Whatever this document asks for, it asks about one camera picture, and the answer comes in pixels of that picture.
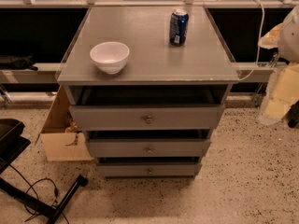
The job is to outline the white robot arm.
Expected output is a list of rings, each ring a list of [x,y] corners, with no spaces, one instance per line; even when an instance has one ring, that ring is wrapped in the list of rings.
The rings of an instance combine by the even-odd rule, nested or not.
[[[259,121],[273,125],[299,101],[299,6],[260,38],[258,45],[263,49],[277,48],[278,56],[289,62],[283,69],[274,69],[261,104]]]

